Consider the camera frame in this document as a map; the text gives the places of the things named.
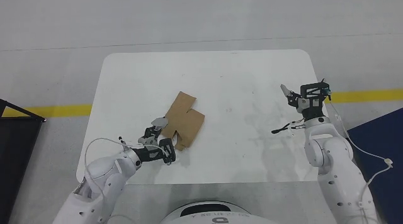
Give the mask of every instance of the cardboard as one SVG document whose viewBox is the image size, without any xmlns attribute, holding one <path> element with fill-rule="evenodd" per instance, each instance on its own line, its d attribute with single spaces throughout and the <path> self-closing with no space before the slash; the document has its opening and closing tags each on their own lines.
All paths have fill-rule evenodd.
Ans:
<svg viewBox="0 0 403 224">
<path fill-rule="evenodd" d="M 165 115 L 168 125 L 161 134 L 173 138 L 177 133 L 178 141 L 175 145 L 177 150 L 190 147 L 204 122 L 204 115 L 191 109 L 195 101 L 196 98 L 181 91 Z"/>
</svg>

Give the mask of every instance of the cable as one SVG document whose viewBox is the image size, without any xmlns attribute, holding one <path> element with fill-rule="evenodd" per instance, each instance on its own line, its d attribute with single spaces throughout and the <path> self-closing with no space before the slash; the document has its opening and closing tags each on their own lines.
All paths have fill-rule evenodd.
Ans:
<svg viewBox="0 0 403 224">
<path fill-rule="evenodd" d="M 392 161 L 391 159 L 386 159 L 386 158 L 384 158 L 384 157 L 381 157 L 381 156 L 378 156 L 378 155 L 375 155 L 375 154 L 366 152 L 366 151 L 364 151 L 363 149 L 359 148 L 359 147 L 354 143 L 354 141 L 351 139 L 350 135 L 348 134 L 348 132 L 347 132 L 347 130 L 346 130 L 346 127 L 344 127 L 344 123 L 343 123 L 343 121 L 342 121 L 342 119 L 341 119 L 341 116 L 340 116 L 339 112 L 336 110 L 336 108 L 334 107 L 332 101 L 329 101 L 329 102 L 330 102 L 331 106 L 333 107 L 334 111 L 336 112 L 336 118 L 340 121 L 341 126 L 342 126 L 343 131 L 344 131 L 344 134 L 346 134 L 346 136 L 348 137 L 348 139 L 350 140 L 350 142 L 354 145 L 354 147 L 357 148 L 359 151 L 361 151 L 361 152 L 367 154 L 367 155 L 370 155 L 370 156 L 372 156 L 372 157 L 376 157 L 376 158 L 378 158 L 378 159 L 382 159 L 382 160 L 388 165 L 387 168 L 385 168 L 385 169 L 383 169 L 383 170 L 380 170 L 380 171 L 378 171 L 377 173 L 375 173 L 374 175 L 372 175 L 371 179 L 364 185 L 364 188 L 363 188 L 363 190 L 362 190 L 362 192 L 361 192 L 361 194 L 360 194 L 360 201 L 359 201 L 359 203 L 362 203 L 365 190 L 366 190 L 366 189 L 368 188 L 368 186 L 371 184 L 371 182 L 373 181 L 373 179 L 374 179 L 377 175 L 379 175 L 379 174 L 381 174 L 381 173 L 383 173 L 383 172 L 386 172 L 386 171 L 389 170 L 390 168 L 393 168 L 393 166 L 392 166 L 393 161 Z"/>
<path fill-rule="evenodd" d="M 126 220 L 132 222 L 133 224 L 136 224 L 136 222 L 135 222 L 133 219 L 131 219 L 130 217 L 128 217 L 128 216 L 126 216 L 126 215 L 112 215 L 112 216 L 110 216 L 109 218 L 107 218 L 107 219 L 105 220 L 105 223 L 108 222 L 110 219 L 112 219 L 112 218 L 114 218 L 114 217 L 122 217 L 122 218 L 124 218 L 124 219 L 126 219 Z"/>
<path fill-rule="evenodd" d="M 286 125 L 284 125 L 283 128 L 280 128 L 278 130 L 272 130 L 271 134 L 277 134 L 279 132 L 282 132 L 283 130 L 288 130 L 288 129 L 293 129 L 293 130 L 300 129 L 299 127 L 301 127 L 301 125 L 294 126 L 294 124 L 300 123 L 300 122 L 302 122 L 302 120 L 304 120 L 304 118 L 297 120 L 297 121 L 291 121 L 291 122 L 287 123 Z"/>
<path fill-rule="evenodd" d="M 163 148 L 161 148 L 161 147 L 159 147 L 159 146 L 157 146 L 157 145 L 128 145 L 128 144 L 126 144 L 126 143 L 120 143 L 120 142 L 111 140 L 111 139 L 109 139 L 109 138 L 95 138 L 94 140 L 92 140 L 92 141 L 87 145 L 86 151 L 85 151 L 85 153 L 84 153 L 84 168 L 85 168 L 85 171 L 88 173 L 88 176 L 89 176 L 91 182 L 94 183 L 95 186 L 101 191 L 101 195 L 102 195 L 102 213 L 103 213 L 104 210 L 105 210 L 105 194 L 103 193 L 103 190 L 101 189 L 101 187 L 95 182 L 93 176 L 91 175 L 91 173 L 90 173 L 90 171 L 89 171 L 89 169 L 88 169 L 88 165 L 87 165 L 87 152 L 88 152 L 88 148 L 89 148 L 89 146 L 90 146 L 92 143 L 94 143 L 95 141 L 98 141 L 98 140 L 107 140 L 107 141 L 109 141 L 109 142 L 117 143 L 117 144 L 119 144 L 119 145 L 121 145 L 121 146 L 126 146 L 126 147 L 131 147 L 131 148 L 147 147 L 147 146 L 148 146 L 148 147 L 156 147 L 156 148 L 161 149 L 162 152 L 164 153 L 164 155 L 165 155 L 166 157 L 168 157 L 168 154 L 166 153 L 166 151 L 165 151 Z M 124 217 L 124 218 L 126 218 L 126 219 L 132 220 L 132 219 L 130 219 L 129 217 L 127 217 L 127 216 L 125 216 L 125 215 L 116 215 L 116 216 L 121 216 L 121 217 Z"/>
</svg>

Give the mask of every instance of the white tabletop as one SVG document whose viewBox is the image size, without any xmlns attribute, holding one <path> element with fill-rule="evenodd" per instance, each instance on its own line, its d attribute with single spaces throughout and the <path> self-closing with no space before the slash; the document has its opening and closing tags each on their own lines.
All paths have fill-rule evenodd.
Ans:
<svg viewBox="0 0 403 224">
<path fill-rule="evenodd" d="M 317 169 L 305 157 L 304 133 L 284 131 L 301 119 L 287 105 L 280 84 L 299 92 L 317 82 L 302 50 L 116 53 L 102 67 L 89 118 L 77 180 L 84 174 L 84 151 L 99 137 L 137 144 L 152 120 L 164 116 L 180 91 L 197 98 L 193 109 L 205 121 L 193 145 L 177 151 L 167 166 L 143 163 L 128 184 L 315 181 Z M 93 143 L 88 162 L 122 148 Z"/>
</svg>

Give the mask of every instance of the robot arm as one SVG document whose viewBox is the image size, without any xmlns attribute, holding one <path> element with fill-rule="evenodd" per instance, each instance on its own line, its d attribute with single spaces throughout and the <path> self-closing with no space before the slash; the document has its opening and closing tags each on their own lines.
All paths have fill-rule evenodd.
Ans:
<svg viewBox="0 0 403 224">
<path fill-rule="evenodd" d="M 57 214 L 54 224 L 100 224 L 111 216 L 115 203 L 123 191 L 127 180 L 141 167 L 143 162 L 163 159 L 166 164 L 176 160 L 172 141 L 166 138 L 157 144 L 158 135 L 164 126 L 153 126 L 145 130 L 141 139 L 152 137 L 152 145 L 144 148 L 128 148 L 120 138 L 123 151 L 97 159 L 88 165 L 84 179 Z"/>
<path fill-rule="evenodd" d="M 322 112 L 323 101 L 331 98 L 329 85 L 324 81 L 303 85 L 301 95 L 284 85 L 281 90 L 288 104 L 304 116 L 304 124 L 293 128 L 305 128 L 305 154 L 319 168 L 318 182 L 337 223 L 378 223 L 371 192 L 365 190 L 362 173 L 352 161 L 351 145 Z"/>
</svg>

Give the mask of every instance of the gray floor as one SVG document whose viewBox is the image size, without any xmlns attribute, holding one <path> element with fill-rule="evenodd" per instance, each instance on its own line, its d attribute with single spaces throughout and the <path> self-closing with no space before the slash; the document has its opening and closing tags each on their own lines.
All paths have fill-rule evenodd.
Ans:
<svg viewBox="0 0 403 224">
<path fill-rule="evenodd" d="M 0 97 L 20 106 L 90 104 L 107 55 L 190 50 L 299 48 L 335 91 L 402 88 L 401 17 L 403 0 L 0 0 Z M 350 128 L 402 106 L 337 104 Z M 77 184 L 87 123 L 45 124 L 10 223 L 52 222 Z M 334 223 L 315 182 L 125 192 L 116 211 L 142 223 L 206 198 L 282 223 Z"/>
</svg>

